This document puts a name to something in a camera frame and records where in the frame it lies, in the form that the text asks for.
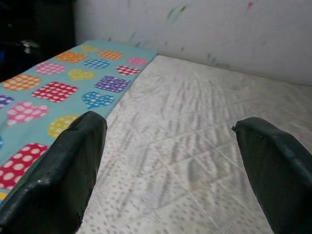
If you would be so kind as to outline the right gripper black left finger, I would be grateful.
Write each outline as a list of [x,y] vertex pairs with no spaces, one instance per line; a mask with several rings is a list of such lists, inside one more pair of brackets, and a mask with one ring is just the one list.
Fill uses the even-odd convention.
[[75,119],[0,204],[0,234],[75,234],[97,180],[107,122]]

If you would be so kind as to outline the teal blanket with dotted shapes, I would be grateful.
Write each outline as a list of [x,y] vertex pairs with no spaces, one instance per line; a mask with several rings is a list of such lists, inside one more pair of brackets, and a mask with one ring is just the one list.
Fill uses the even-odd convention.
[[0,83],[0,192],[10,193],[28,168],[76,118],[108,117],[155,50],[92,40]]

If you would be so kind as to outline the grey quilted mattress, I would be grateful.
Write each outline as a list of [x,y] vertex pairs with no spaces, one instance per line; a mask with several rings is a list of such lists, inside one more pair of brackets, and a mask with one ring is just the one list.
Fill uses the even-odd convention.
[[248,117],[312,152],[312,86],[157,56],[107,117],[77,234],[273,234],[232,131]]

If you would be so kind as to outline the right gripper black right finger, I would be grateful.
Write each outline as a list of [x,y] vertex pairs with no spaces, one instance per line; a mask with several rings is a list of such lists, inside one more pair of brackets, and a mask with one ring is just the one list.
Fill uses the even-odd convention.
[[312,154],[291,134],[250,117],[232,130],[274,234],[312,234]]

